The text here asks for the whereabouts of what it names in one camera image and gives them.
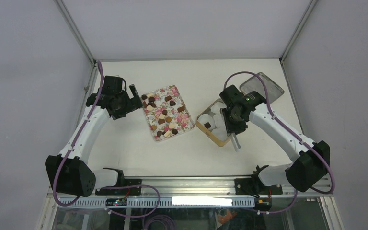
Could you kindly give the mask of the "dark square chocolate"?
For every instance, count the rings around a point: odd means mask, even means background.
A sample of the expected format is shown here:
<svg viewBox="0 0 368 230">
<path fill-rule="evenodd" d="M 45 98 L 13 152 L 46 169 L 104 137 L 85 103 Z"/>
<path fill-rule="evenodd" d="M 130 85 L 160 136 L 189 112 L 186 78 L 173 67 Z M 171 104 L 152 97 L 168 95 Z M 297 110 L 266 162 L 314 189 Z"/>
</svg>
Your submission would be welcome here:
<svg viewBox="0 0 368 230">
<path fill-rule="evenodd" d="M 204 127 L 206 129 L 210 129 L 212 127 L 212 125 L 209 122 L 207 122 L 207 123 L 204 123 Z"/>
</svg>

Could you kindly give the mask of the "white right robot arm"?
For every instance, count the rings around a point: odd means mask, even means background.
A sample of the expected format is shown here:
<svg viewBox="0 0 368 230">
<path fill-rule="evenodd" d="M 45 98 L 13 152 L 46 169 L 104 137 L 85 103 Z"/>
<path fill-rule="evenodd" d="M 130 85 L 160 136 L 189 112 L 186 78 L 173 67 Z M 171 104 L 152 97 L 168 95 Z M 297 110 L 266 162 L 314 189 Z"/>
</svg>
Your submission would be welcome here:
<svg viewBox="0 0 368 230">
<path fill-rule="evenodd" d="M 299 192 L 306 192 L 328 173 L 329 145 L 324 141 L 315 142 L 288 127 L 261 94 L 252 91 L 244 95 L 231 85 L 219 96 L 226 106 L 221 114 L 227 134 L 242 133 L 251 122 L 274 140 L 291 160 L 289 164 L 258 168 L 251 181 L 255 193 L 263 194 L 277 184 L 288 184 Z"/>
</svg>

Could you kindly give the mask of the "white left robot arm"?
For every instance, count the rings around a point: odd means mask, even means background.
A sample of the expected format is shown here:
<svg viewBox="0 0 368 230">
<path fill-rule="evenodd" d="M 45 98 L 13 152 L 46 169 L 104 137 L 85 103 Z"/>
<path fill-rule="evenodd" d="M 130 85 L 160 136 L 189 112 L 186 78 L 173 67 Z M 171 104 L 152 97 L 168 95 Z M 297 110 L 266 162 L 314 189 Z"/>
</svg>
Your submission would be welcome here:
<svg viewBox="0 0 368 230">
<path fill-rule="evenodd" d="M 85 103 L 83 117 L 66 146 L 56 156 L 45 161 L 50 185 L 55 193 L 89 197 L 95 190 L 107 188 L 118 195 L 125 189 L 122 170 L 102 168 L 92 170 L 88 160 L 93 145 L 109 119 L 126 117 L 143 107 L 135 85 L 125 79 L 105 76 L 102 86 Z"/>
</svg>

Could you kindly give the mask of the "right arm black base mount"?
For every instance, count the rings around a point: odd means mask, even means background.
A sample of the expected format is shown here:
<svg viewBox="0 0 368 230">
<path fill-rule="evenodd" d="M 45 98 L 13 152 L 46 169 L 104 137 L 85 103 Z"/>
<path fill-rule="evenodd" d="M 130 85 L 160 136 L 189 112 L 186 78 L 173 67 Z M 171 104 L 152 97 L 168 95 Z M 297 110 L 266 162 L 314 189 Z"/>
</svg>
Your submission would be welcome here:
<svg viewBox="0 0 368 230">
<path fill-rule="evenodd" d="M 250 195 L 259 198 L 260 195 L 282 195 L 281 185 L 266 186 L 260 181 L 258 174 L 269 165 L 263 167 L 256 166 L 253 174 L 246 178 L 235 178 L 234 188 L 236 195 Z"/>
</svg>

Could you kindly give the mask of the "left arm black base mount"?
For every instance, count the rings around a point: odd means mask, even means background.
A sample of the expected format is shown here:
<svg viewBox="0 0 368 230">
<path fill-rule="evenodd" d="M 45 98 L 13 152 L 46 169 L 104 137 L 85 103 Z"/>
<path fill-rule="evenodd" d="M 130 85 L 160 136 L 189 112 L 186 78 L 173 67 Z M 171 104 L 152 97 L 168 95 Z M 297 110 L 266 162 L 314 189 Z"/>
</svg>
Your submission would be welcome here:
<svg viewBox="0 0 368 230">
<path fill-rule="evenodd" d="M 114 168 L 102 168 L 94 171 L 96 184 L 95 194 L 98 196 L 124 196 L 130 191 L 130 195 L 141 194 L 142 179 L 129 179 L 124 171 Z"/>
</svg>

